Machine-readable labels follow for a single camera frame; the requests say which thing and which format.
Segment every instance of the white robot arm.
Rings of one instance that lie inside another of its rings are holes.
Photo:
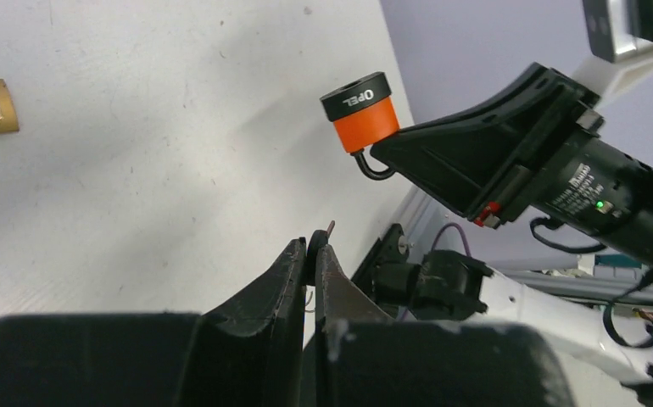
[[[484,278],[479,300],[488,306],[475,323],[515,322],[539,331],[554,347],[589,363],[624,384],[652,382],[653,348],[624,348],[606,333],[601,312],[542,293],[498,271]],[[648,337],[646,321],[614,316],[614,325],[631,342]]]

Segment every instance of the white wall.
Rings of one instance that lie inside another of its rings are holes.
[[[417,123],[482,102],[532,62],[569,74],[589,54],[578,0],[382,0],[382,5]],[[606,117],[604,140],[653,164],[653,77],[601,113]],[[554,267],[575,265],[570,256],[533,240],[527,222],[538,213],[529,211],[498,231],[462,223],[474,255],[493,265],[523,264],[525,259]],[[571,245],[589,242],[574,230],[557,236]]]

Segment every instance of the screw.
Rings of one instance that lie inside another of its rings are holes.
[[[399,237],[397,248],[399,249],[400,254],[406,254],[406,251],[409,250],[409,242],[406,241],[406,237]]]
[[[329,227],[326,228],[326,238],[328,239],[329,237],[332,236],[332,231],[334,230],[334,226],[337,224],[334,220],[329,222]]]

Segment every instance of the cylindrical object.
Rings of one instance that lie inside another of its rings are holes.
[[[347,153],[357,153],[399,129],[391,94],[387,77],[375,72],[320,99]]]
[[[533,206],[653,266],[653,169],[601,140],[583,144]]]

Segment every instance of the purple cable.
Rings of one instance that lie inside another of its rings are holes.
[[[466,233],[464,232],[464,228],[461,227],[461,225],[459,225],[456,222],[447,223],[446,225],[442,226],[441,229],[439,229],[439,231],[437,232],[437,236],[434,238],[434,243],[432,243],[432,250],[437,248],[439,239],[441,239],[441,236],[450,227],[456,228],[456,230],[459,232],[459,235],[461,235],[461,243],[464,245],[464,254],[471,257],[472,250],[469,248],[469,241],[466,240]]]

